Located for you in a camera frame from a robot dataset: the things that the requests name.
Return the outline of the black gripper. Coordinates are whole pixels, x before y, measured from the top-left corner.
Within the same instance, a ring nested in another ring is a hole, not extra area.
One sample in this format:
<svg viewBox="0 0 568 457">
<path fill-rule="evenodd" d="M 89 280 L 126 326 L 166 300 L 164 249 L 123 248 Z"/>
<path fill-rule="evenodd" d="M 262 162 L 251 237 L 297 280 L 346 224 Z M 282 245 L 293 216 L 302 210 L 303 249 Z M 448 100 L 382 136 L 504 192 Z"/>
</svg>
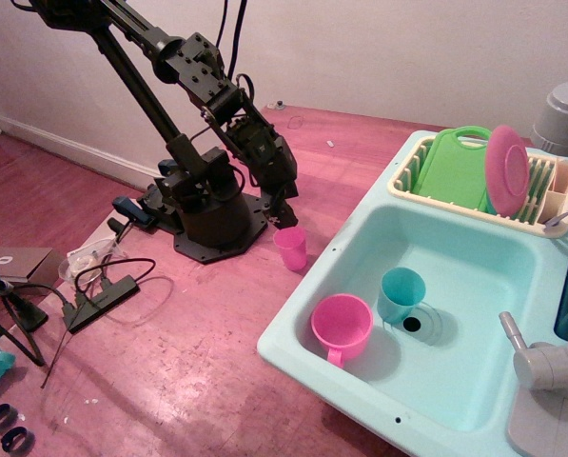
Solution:
<svg viewBox="0 0 568 457">
<path fill-rule="evenodd" d="M 247 142 L 245 153 L 250 173 L 266 199 L 267 221 L 276 229 L 296 227 L 298 218 L 287 199 L 299 195 L 297 162 L 285 139 L 258 135 Z"/>
</svg>

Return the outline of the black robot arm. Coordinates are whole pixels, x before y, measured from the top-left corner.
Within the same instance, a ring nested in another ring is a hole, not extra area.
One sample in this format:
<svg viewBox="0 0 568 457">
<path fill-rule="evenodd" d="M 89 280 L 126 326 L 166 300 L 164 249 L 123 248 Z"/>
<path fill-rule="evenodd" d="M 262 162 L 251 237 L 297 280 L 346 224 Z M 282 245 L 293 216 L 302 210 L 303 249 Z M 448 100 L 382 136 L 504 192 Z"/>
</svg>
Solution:
<svg viewBox="0 0 568 457">
<path fill-rule="evenodd" d="M 203 35 L 172 36 L 125 1 L 31 1 L 52 29 L 88 34 L 166 143 L 160 177 L 132 207 L 145 226 L 173 236 L 175 250 L 202 264 L 245 253 L 268 224 L 297 225 L 297 163 L 285 139 L 253 104 L 253 87 L 230 79 Z M 200 153 L 181 133 L 111 32 L 150 61 L 157 78 L 184 89 L 220 148 Z"/>
</svg>

